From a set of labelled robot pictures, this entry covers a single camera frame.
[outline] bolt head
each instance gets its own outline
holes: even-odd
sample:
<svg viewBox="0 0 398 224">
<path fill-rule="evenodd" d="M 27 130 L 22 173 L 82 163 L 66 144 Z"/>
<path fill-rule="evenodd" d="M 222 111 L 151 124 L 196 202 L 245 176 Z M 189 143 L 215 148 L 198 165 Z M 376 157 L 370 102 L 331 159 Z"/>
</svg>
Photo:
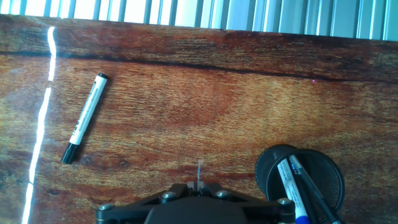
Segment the bolt head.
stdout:
<svg viewBox="0 0 398 224">
<path fill-rule="evenodd" d="M 174 198 L 175 197 L 175 192 L 165 192 L 162 195 L 163 198 Z"/>
<path fill-rule="evenodd" d="M 113 208 L 113 205 L 112 204 L 110 204 L 110 203 L 107 203 L 107 204 L 104 204 L 104 205 L 100 205 L 99 207 L 98 207 L 98 209 L 99 210 L 109 210 L 109 209 L 111 209 L 111 208 Z"/>
<path fill-rule="evenodd" d="M 229 195 L 229 192 L 226 190 L 219 190 L 216 192 L 216 196 L 219 198 L 223 198 Z"/>
<path fill-rule="evenodd" d="M 289 198 L 280 198 L 278 199 L 278 203 L 281 205 L 288 205 L 290 203 L 292 203 L 293 201 Z"/>
</svg>

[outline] pen holder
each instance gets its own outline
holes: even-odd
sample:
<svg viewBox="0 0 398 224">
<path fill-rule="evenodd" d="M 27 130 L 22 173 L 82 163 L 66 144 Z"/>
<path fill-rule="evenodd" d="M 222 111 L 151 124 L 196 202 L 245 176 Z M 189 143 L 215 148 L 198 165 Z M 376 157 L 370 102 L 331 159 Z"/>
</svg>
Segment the pen holder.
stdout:
<svg viewBox="0 0 398 224">
<path fill-rule="evenodd" d="M 289 145 L 276 145 L 266 149 L 256 163 L 256 181 L 268 201 L 286 197 L 277 165 L 289 156 L 295 155 L 308 172 L 330 207 L 339 210 L 343 204 L 345 185 L 338 166 L 325 154 L 311 149 L 297 149 Z M 326 220 L 314 197 L 314 204 L 320 222 Z"/>
</svg>

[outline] marker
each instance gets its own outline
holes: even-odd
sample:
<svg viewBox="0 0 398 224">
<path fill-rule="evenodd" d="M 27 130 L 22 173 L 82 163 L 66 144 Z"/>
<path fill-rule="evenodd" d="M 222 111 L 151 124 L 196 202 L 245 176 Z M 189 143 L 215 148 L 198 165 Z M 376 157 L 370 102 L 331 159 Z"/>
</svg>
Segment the marker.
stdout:
<svg viewBox="0 0 398 224">
<path fill-rule="evenodd" d="M 104 90 L 106 81 L 108 81 L 108 77 L 105 74 L 100 73 L 95 77 L 94 85 L 91 88 L 85 106 L 81 111 L 81 115 L 75 126 L 75 130 L 73 130 L 72 136 L 69 139 L 68 146 L 63 153 L 61 159 L 62 162 L 66 164 L 71 164 L 73 162 L 77 148 L 81 143 L 81 139 L 83 138 L 83 135 L 87 129 L 88 123 L 90 122 L 90 119 L 94 113 L 102 91 Z"/>
<path fill-rule="evenodd" d="M 295 203 L 296 224 L 310 224 L 303 200 L 296 182 L 294 181 L 293 173 L 290 170 L 287 159 L 284 159 L 278 164 L 278 170 L 282 183 L 284 184 L 287 198 L 291 199 Z"/>
</svg>

